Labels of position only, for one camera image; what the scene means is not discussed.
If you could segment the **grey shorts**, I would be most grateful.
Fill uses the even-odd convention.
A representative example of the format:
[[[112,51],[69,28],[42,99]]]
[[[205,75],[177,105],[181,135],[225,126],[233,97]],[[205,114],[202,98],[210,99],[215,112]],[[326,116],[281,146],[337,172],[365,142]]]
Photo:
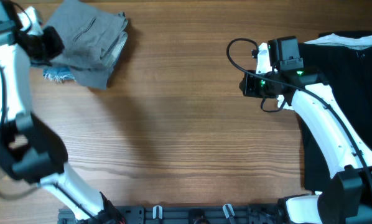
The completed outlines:
[[[128,38],[125,13],[110,13],[81,1],[66,0],[46,25],[56,29],[65,48],[44,69],[67,66],[78,84],[107,89]]]

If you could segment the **folded blue denim shorts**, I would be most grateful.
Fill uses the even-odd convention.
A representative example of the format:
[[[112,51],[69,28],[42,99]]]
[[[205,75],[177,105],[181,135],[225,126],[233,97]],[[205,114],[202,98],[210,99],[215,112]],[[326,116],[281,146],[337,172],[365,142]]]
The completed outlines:
[[[57,83],[75,81],[75,77],[67,66],[45,68],[43,69],[42,75],[44,78]]]

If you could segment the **black garment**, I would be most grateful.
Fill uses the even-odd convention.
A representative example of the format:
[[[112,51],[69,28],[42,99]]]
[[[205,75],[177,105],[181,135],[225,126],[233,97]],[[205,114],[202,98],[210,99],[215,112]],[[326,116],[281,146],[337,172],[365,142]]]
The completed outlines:
[[[306,67],[327,77],[335,100],[372,150],[372,33],[332,33],[299,44]]]

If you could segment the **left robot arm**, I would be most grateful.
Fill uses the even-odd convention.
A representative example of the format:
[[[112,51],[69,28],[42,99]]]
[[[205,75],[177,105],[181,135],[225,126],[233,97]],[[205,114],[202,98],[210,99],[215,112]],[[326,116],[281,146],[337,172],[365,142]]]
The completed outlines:
[[[68,163],[61,138],[32,111],[29,70],[63,51],[53,27],[24,25],[20,6],[0,1],[0,168],[30,190],[44,189],[62,201],[77,223],[119,223],[121,214]]]

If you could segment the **black mounting rail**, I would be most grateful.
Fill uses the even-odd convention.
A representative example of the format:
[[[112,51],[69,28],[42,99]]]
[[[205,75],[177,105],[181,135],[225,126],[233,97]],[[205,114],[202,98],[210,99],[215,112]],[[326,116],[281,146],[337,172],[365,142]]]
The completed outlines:
[[[117,208],[128,223],[276,223],[276,205],[270,203],[216,207],[122,206]]]

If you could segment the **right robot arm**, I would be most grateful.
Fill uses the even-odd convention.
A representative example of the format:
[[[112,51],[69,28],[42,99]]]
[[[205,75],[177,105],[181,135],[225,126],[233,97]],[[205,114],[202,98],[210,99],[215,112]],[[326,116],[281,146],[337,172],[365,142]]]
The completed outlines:
[[[278,223],[372,223],[372,42],[294,36],[255,45],[244,96],[302,120],[307,195],[279,200]]]

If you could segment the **white shirt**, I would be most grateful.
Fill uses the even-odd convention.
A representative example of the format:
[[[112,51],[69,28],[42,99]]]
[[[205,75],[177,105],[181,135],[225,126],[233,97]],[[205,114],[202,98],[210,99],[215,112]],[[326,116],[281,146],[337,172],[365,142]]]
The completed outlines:
[[[372,112],[372,35],[351,38],[329,34],[299,44],[304,65],[328,79],[338,105]]]

